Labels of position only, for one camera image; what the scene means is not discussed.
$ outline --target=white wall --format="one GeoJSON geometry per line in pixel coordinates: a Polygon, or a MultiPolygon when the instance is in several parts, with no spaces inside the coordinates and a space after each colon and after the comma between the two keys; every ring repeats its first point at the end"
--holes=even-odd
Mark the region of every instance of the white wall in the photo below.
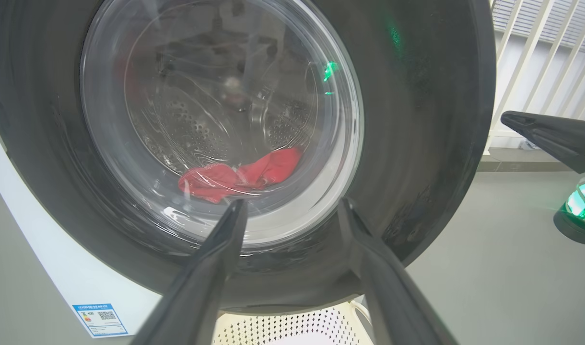
{"type": "MultiPolygon", "coordinates": [[[[496,44],[499,45],[501,42],[501,33],[496,33],[495,41],[496,44]]],[[[511,36],[506,47],[505,51],[503,51],[503,57],[499,65],[497,66],[497,86],[496,86],[496,94],[495,94],[495,105],[501,102],[501,97],[503,96],[503,92],[505,92],[505,88],[507,87],[510,77],[512,76],[512,72],[516,67],[516,63],[518,63],[518,59],[523,52],[523,47],[525,45],[526,38],[518,37],[518,36],[511,36]]],[[[544,61],[546,60],[546,56],[551,48],[551,44],[547,44],[545,42],[538,42],[536,49],[532,53],[531,61],[527,65],[527,68],[521,72],[518,76],[518,87],[513,90],[510,98],[506,104],[505,110],[508,111],[523,111],[523,106],[529,97],[531,92],[531,88],[536,83],[538,75],[542,66],[544,65],[544,61]]],[[[546,72],[546,76],[544,80],[538,87],[538,91],[536,92],[536,96],[534,101],[529,106],[528,112],[535,112],[539,114],[540,108],[547,101],[547,96],[550,92],[551,87],[555,83],[557,75],[559,74],[563,63],[567,59],[571,52],[570,48],[560,47],[552,63],[549,66],[549,69],[546,72]]],[[[578,88],[576,94],[573,97],[573,100],[569,107],[567,108],[564,114],[557,114],[559,107],[561,106],[562,102],[569,94],[571,89],[573,88],[573,83],[577,80],[580,72],[585,63],[585,53],[579,52],[576,56],[575,61],[573,62],[572,67],[570,68],[569,72],[566,74],[566,78],[564,79],[564,84],[561,87],[559,93],[555,96],[555,100],[551,103],[551,106],[547,109],[546,114],[544,115],[555,115],[555,116],[566,116],[566,117],[573,117],[577,118],[577,115],[573,114],[574,108],[578,104],[580,98],[585,93],[585,78],[582,80],[580,87],[578,88]]],[[[581,120],[585,120],[585,113],[580,114],[579,118],[581,120]]],[[[504,126],[503,124],[499,123],[495,126],[495,130],[497,131],[496,137],[491,142],[491,147],[510,147],[516,148],[518,147],[519,142],[521,141],[521,137],[515,134],[512,134],[511,129],[504,126]]]]}

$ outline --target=gray floor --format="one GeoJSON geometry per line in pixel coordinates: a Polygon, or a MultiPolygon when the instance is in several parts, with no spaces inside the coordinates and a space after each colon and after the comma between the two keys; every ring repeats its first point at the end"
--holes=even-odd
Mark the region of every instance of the gray floor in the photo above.
{"type": "Polygon", "coordinates": [[[483,155],[478,171],[571,171],[570,168],[542,150],[501,149],[492,147],[490,155],[483,155]]]}
{"type": "MultiPolygon", "coordinates": [[[[483,172],[444,232],[409,267],[462,345],[585,345],[585,245],[551,217],[573,172],[483,172]]],[[[0,197],[0,345],[92,340],[0,197]]]]}

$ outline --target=red cloth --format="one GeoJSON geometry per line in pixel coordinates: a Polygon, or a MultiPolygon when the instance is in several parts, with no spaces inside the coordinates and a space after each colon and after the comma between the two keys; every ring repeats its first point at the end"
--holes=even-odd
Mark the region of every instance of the red cloth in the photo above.
{"type": "Polygon", "coordinates": [[[283,182],[297,167],[301,154],[297,148],[273,151],[237,171],[221,163],[192,168],[179,179],[178,186],[182,192],[217,204],[225,196],[283,182]]]}

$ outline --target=qr code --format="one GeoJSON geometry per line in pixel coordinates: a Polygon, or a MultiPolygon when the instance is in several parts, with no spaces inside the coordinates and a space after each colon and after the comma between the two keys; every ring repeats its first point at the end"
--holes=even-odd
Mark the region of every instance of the qr code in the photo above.
{"type": "Polygon", "coordinates": [[[98,311],[97,313],[99,313],[102,320],[113,320],[116,318],[112,311],[98,311]]]}

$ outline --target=washing machine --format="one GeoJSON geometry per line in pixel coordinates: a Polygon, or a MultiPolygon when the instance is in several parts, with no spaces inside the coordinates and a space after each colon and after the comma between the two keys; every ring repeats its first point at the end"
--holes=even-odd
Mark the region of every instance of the washing machine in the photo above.
{"type": "Polygon", "coordinates": [[[486,0],[0,0],[0,192],[91,336],[135,334],[238,198],[223,310],[316,309],[363,293],[339,198],[412,262],[494,85],[486,0]]]}

